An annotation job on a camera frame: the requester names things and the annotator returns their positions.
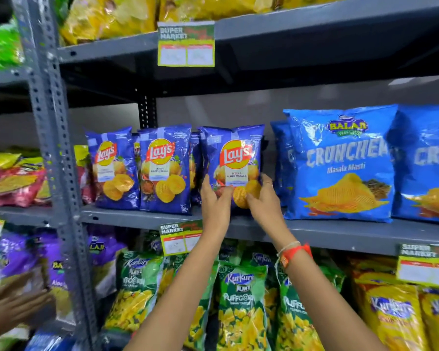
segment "red wristband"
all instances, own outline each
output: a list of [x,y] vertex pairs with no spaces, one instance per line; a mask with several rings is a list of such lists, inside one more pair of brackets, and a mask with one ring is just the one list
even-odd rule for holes
[[289,249],[283,251],[283,253],[281,254],[281,258],[280,258],[281,265],[283,265],[285,270],[286,270],[286,267],[288,267],[288,264],[291,261],[291,259],[294,257],[294,254],[301,249],[303,249],[305,252],[307,252],[310,257],[312,257],[312,252],[310,251],[309,244],[299,245],[299,246],[289,248]]

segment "shelf label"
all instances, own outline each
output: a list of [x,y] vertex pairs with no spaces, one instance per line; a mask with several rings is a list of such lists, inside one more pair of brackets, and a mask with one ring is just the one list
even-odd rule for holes
[[214,67],[214,24],[158,22],[158,66]]
[[163,224],[159,228],[164,256],[192,251],[203,232],[203,221]]
[[439,287],[439,245],[401,244],[397,279]]

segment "blurred hand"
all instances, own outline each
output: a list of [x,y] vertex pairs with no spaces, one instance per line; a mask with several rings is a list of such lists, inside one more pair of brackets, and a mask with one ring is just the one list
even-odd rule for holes
[[262,174],[262,189],[259,199],[248,193],[247,203],[252,217],[267,234],[270,235],[276,229],[286,228],[280,201],[273,189],[273,181],[267,175]]
[[210,177],[205,175],[200,195],[202,196],[203,230],[207,232],[216,231],[224,237],[229,227],[231,218],[231,199],[234,189],[223,188],[220,198],[210,186]]
[[47,291],[17,295],[32,276],[24,274],[0,287],[0,335],[26,321],[45,304],[53,301]]

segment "bright blue chip bag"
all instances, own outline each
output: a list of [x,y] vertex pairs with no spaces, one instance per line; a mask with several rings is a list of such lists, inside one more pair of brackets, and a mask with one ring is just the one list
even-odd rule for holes
[[248,209],[246,194],[259,198],[260,146],[263,124],[233,129],[199,127],[204,151],[204,174],[210,176],[210,185],[220,197],[223,188],[233,186],[232,209]]
[[139,130],[140,210],[191,214],[191,130],[190,124]]
[[86,132],[96,182],[96,206],[138,209],[140,189],[131,127],[98,134]]
[[275,164],[275,182],[273,187],[280,198],[281,206],[287,206],[294,186],[295,157],[293,137],[288,121],[270,122],[275,134],[277,160]]
[[400,106],[389,142],[402,153],[393,216],[439,222],[439,106]]
[[284,110],[297,167],[285,218],[391,222],[394,169],[386,136],[397,107]]
[[200,149],[200,133],[190,135],[189,173],[190,173],[190,200],[195,205],[202,204],[200,197],[200,176],[202,172],[202,150]]

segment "left hand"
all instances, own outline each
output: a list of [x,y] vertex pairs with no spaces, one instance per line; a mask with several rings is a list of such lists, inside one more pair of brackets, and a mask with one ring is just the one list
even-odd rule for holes
[[210,186],[210,176],[205,175],[200,195],[202,196],[203,230],[208,234],[216,231],[222,238],[226,235],[231,218],[233,191],[233,187],[225,187],[221,197],[217,198]]

